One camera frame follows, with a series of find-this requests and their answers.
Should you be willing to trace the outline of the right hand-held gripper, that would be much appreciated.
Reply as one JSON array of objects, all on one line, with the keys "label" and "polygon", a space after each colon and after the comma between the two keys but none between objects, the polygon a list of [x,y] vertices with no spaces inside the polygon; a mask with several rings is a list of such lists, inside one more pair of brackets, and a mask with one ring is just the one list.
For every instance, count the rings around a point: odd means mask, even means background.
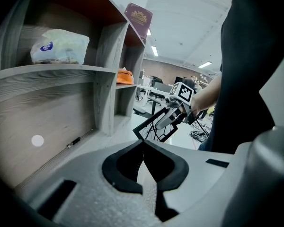
[{"label": "right hand-held gripper", "polygon": [[197,117],[193,115],[191,109],[191,101],[194,95],[192,88],[178,82],[173,85],[169,97],[182,100],[182,105],[178,107],[168,108],[166,114],[155,124],[156,129],[163,129],[173,122],[184,122],[191,125],[197,120]]}]

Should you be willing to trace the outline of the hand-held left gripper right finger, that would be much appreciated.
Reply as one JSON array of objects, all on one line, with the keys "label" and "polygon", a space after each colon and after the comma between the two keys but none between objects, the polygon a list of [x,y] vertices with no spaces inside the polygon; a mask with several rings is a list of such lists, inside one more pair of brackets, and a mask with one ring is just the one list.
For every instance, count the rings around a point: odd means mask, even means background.
[{"label": "hand-held left gripper right finger", "polygon": [[157,182],[148,222],[224,222],[238,186],[238,154],[144,142],[144,161]]}]

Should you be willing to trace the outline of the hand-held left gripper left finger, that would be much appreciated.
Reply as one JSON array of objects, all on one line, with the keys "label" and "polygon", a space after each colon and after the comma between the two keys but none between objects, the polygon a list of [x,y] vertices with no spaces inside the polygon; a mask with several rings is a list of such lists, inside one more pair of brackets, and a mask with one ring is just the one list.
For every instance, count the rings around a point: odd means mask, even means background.
[{"label": "hand-held left gripper left finger", "polygon": [[16,188],[39,227],[162,227],[138,192],[122,192],[108,181],[105,161],[136,147],[137,141],[116,144],[64,159]]}]

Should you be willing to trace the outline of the black framed white picture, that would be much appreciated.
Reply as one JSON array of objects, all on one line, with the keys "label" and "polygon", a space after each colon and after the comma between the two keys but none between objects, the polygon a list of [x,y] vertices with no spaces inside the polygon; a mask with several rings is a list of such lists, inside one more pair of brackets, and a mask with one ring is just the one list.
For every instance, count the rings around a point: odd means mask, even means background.
[{"label": "black framed white picture", "polygon": [[161,109],[155,113],[150,119],[133,129],[134,134],[140,140],[155,140],[165,142],[169,139],[177,130],[178,127],[175,123],[169,124],[162,129],[156,128],[156,123],[166,114],[168,110],[166,108]]}]

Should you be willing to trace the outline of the person's right forearm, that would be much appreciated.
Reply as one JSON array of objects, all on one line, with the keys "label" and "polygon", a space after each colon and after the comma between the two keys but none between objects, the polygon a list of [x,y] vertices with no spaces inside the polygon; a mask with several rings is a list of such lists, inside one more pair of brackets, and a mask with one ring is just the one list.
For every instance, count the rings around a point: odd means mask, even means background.
[{"label": "person's right forearm", "polygon": [[221,90],[222,76],[214,78],[207,87],[196,93],[191,101],[191,109],[194,116],[201,111],[214,106],[218,100]]}]

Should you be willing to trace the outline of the person's right hand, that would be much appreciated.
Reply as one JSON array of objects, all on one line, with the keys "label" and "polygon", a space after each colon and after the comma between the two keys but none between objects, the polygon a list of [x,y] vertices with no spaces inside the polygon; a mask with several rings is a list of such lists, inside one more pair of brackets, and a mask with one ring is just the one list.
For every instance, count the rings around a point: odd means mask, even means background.
[{"label": "person's right hand", "polygon": [[167,97],[165,101],[166,101],[167,108],[179,108],[183,103],[182,100],[171,98],[171,97]]}]

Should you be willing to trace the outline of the black office chair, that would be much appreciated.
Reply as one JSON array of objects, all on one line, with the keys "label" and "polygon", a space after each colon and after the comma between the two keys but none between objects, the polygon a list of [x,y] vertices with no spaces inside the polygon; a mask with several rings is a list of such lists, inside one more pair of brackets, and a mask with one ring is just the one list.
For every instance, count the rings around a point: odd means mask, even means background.
[{"label": "black office chair", "polygon": [[140,115],[144,118],[151,118],[155,113],[163,108],[160,100],[155,99],[154,97],[148,97],[145,106],[141,106],[142,103],[134,103],[133,113]]}]

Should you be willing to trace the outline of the person's grey trousers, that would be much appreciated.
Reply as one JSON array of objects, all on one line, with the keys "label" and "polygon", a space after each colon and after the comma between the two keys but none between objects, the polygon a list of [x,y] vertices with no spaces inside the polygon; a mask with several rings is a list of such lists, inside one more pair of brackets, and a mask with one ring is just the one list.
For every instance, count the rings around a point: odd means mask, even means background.
[{"label": "person's grey trousers", "polygon": [[198,148],[200,151],[211,151],[212,150],[212,138],[208,137],[204,142],[202,142]]}]

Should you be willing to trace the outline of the small black pen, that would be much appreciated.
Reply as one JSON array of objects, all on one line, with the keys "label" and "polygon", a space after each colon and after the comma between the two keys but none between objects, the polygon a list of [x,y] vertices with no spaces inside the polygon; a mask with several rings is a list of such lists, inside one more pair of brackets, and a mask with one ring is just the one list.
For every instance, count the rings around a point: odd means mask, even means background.
[{"label": "small black pen", "polygon": [[76,138],[76,139],[73,140],[70,144],[68,144],[68,145],[66,146],[66,148],[67,148],[67,149],[70,149],[70,148],[73,147],[75,144],[77,144],[78,142],[80,142],[80,140],[81,140],[80,137]]}]

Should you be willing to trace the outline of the orange snack bag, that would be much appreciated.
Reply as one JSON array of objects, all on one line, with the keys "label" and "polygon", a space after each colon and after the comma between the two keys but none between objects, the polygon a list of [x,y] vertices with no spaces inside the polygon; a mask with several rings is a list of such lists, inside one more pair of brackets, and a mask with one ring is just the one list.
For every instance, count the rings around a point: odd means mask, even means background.
[{"label": "orange snack bag", "polygon": [[119,69],[116,82],[117,84],[133,85],[133,74],[130,71],[127,71],[126,68]]}]

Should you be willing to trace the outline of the white round sticker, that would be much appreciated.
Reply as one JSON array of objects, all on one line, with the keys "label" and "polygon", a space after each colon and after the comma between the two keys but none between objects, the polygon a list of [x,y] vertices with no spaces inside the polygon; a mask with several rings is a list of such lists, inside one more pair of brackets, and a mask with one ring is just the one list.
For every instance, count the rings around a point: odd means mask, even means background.
[{"label": "white round sticker", "polygon": [[32,145],[35,147],[41,147],[44,144],[44,138],[41,135],[34,135],[31,138]]}]

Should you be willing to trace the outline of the person's black shirt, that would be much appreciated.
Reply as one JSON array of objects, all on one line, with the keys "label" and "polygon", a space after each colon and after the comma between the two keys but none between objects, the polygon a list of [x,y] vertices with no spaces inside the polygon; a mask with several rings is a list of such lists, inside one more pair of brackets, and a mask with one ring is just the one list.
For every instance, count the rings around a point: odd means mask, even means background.
[{"label": "person's black shirt", "polygon": [[233,154],[274,127],[259,94],[284,58],[284,0],[232,0],[221,29],[221,90],[212,152]]}]

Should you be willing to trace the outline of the grey wooden shelf unit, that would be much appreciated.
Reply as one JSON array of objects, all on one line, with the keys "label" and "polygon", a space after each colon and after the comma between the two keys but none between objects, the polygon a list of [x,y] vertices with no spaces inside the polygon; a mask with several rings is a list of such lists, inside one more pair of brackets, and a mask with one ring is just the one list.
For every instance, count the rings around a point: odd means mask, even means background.
[{"label": "grey wooden shelf unit", "polygon": [[[32,63],[43,33],[89,37],[82,65]],[[82,135],[105,136],[130,118],[144,42],[112,0],[0,0],[0,179],[14,189]],[[32,145],[41,135],[44,144]]]}]

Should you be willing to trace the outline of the white tissue packet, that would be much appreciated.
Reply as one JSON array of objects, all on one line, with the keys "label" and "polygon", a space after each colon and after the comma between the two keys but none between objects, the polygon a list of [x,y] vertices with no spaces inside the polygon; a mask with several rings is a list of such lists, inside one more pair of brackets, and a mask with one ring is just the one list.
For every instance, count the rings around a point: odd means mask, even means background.
[{"label": "white tissue packet", "polygon": [[66,63],[82,65],[89,37],[62,29],[51,29],[38,38],[32,46],[32,63]]}]

